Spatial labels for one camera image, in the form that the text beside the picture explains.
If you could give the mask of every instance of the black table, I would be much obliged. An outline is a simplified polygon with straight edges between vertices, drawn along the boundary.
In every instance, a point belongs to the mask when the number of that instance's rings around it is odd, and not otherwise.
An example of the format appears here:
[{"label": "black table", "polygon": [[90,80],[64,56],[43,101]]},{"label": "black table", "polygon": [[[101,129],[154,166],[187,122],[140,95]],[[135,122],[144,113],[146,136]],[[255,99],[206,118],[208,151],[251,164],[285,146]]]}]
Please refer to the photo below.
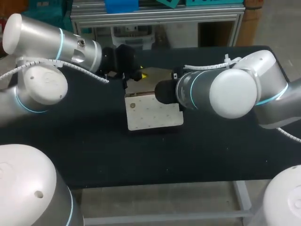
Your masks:
[{"label": "black table", "polygon": [[[142,51],[144,67],[212,65],[268,47]],[[0,129],[0,144],[43,151],[71,188],[270,179],[301,164],[301,144],[258,126],[253,113],[227,120],[185,111],[184,125],[130,133],[120,81],[102,85],[64,70],[66,98],[51,111]],[[285,127],[301,137],[301,123]]]}]

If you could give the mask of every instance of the hole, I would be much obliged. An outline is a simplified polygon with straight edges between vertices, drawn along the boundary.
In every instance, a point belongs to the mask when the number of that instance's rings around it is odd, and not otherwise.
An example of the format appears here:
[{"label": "hole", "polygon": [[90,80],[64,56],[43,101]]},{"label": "hole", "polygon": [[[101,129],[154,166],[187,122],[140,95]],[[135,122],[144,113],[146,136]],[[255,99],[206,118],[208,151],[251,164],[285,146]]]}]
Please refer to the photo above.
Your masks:
[{"label": "hole", "polygon": [[44,195],[41,191],[36,191],[34,193],[34,196],[36,196],[38,199],[42,199],[44,197]]}]

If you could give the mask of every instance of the white plate with holes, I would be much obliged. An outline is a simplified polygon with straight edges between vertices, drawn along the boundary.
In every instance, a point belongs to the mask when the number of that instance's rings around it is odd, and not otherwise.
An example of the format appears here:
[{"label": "white plate with holes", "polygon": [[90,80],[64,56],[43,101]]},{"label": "white plate with holes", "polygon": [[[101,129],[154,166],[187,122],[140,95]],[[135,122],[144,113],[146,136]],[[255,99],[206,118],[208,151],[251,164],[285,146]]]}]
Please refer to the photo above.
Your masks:
[{"label": "white plate with holes", "polygon": [[162,104],[155,95],[126,97],[125,102],[130,131],[180,126],[184,123],[179,104]]}]

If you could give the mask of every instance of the silver robot arm segment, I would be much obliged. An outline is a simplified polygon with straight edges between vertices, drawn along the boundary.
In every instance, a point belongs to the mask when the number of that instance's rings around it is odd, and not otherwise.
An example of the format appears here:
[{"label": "silver robot arm segment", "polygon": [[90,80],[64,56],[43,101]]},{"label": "silver robot arm segment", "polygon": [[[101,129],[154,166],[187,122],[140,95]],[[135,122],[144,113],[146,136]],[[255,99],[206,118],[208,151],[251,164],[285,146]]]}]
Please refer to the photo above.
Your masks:
[{"label": "silver robot arm segment", "polygon": [[252,53],[232,69],[190,72],[176,86],[178,102],[234,119],[254,109],[258,123],[275,129],[301,119],[301,79],[288,83],[267,50]]},{"label": "silver robot arm segment", "polygon": [[[94,73],[102,59],[102,48],[97,42],[20,14],[13,14],[7,21],[3,49],[21,59],[17,66],[43,58],[70,62]],[[0,90],[0,105],[5,106],[0,109],[0,126],[46,112],[65,97],[67,90],[65,76],[53,64],[24,67],[18,72],[16,86]]]}]

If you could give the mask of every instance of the aluminum frame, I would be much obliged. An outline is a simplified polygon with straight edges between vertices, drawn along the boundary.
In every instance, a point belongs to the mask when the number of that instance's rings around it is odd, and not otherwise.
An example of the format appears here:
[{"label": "aluminum frame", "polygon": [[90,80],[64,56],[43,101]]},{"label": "aluminum frame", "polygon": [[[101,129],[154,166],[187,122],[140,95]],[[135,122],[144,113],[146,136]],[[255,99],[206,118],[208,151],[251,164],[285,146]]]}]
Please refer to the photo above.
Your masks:
[{"label": "aluminum frame", "polygon": [[107,218],[85,218],[85,226],[110,225],[110,224],[133,224],[149,222],[166,222],[177,220],[200,220],[200,219],[218,219],[218,218],[242,218],[251,219],[254,216],[252,204],[245,181],[234,181],[234,188],[238,197],[241,210],[225,212],[200,212],[183,214],[157,214],[157,215],[135,215]]},{"label": "aluminum frame", "polygon": [[171,9],[157,4],[142,3],[136,12],[107,14],[104,0],[74,0],[71,21],[78,35],[81,35],[82,28],[234,21],[228,46],[235,46],[244,12],[243,4],[190,7],[179,5],[176,9]]}]

